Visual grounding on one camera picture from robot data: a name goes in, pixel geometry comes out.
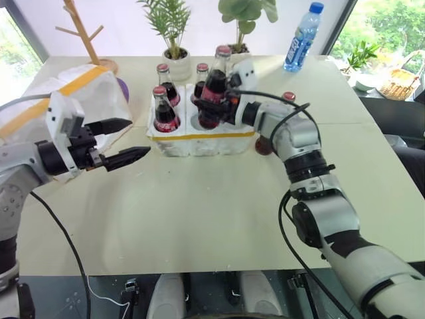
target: cola bottle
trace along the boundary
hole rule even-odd
[[[292,92],[285,92],[282,94],[282,98],[291,102],[295,102],[296,96]],[[265,156],[270,155],[273,152],[270,140],[262,135],[260,135],[260,137],[255,141],[255,150],[257,153]]]
[[[156,86],[153,89],[155,97],[155,121],[153,125],[159,132],[169,133],[180,126],[180,119],[171,107],[167,97],[167,89],[164,86]]]
[[[180,102],[180,94],[175,88],[175,85],[170,77],[170,68],[168,64],[161,63],[157,65],[159,85],[162,85],[167,90],[168,101],[172,107],[175,107]]]
[[[215,104],[220,104],[226,91],[227,65],[232,51],[226,45],[220,45],[215,51],[215,62],[212,65],[205,85],[202,90],[201,98]],[[199,124],[208,130],[216,128],[220,124],[220,117],[211,112],[199,110]]]
[[[207,63],[199,63],[197,65],[197,81],[195,85],[195,90],[193,92],[193,97],[201,98],[202,90],[205,85],[205,81],[208,76],[208,64]]]

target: purple object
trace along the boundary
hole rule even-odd
[[[120,78],[117,78],[117,81],[118,81],[118,84],[120,85],[120,87],[121,87],[121,90],[122,90],[122,93],[124,94],[124,97],[126,98],[126,100],[127,100],[127,103],[128,103],[128,101],[130,100],[130,93],[129,93],[129,90],[128,90],[128,86],[127,86],[127,84],[122,80],[122,79],[120,79]]]

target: bottle cap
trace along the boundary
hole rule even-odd
[[[208,71],[208,64],[207,63],[199,63],[197,65],[197,71]]]
[[[215,54],[220,56],[230,56],[232,54],[232,50],[227,45],[219,45],[217,49],[215,49]]]
[[[295,94],[292,92],[285,92],[282,94],[282,98],[291,102],[295,101],[295,97]]]
[[[311,5],[310,5],[310,12],[312,12],[312,13],[321,13],[322,11],[323,11],[323,7],[324,7],[325,5],[323,4],[323,3],[320,3],[320,2],[313,2]]]
[[[161,96],[167,93],[167,89],[164,88],[162,85],[158,85],[155,88],[153,88],[152,92],[153,92],[153,95]]]
[[[161,63],[157,65],[157,72],[167,72],[169,69],[170,68],[166,63]]]

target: white foam tray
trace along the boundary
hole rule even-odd
[[[250,126],[235,128],[228,123],[221,123],[213,130],[203,129],[198,122],[198,108],[191,102],[194,87],[193,84],[177,87],[181,101],[175,111],[181,125],[170,133],[155,129],[155,101],[152,97],[146,135],[165,156],[214,156],[244,152],[250,145],[254,130]]]

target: blue label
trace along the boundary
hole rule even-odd
[[[304,48],[302,49],[301,54],[299,55],[298,66],[303,65],[305,56],[307,55],[308,50],[310,49],[312,43],[313,43],[312,40],[306,40]]]
[[[304,39],[304,35],[301,32],[301,30],[299,28],[297,28],[296,32],[295,32],[295,37],[292,40],[291,43],[291,47],[288,51],[288,55],[286,56],[286,63],[287,64],[292,64],[295,57],[297,56],[297,53],[299,51],[299,48],[301,47],[301,43]]]

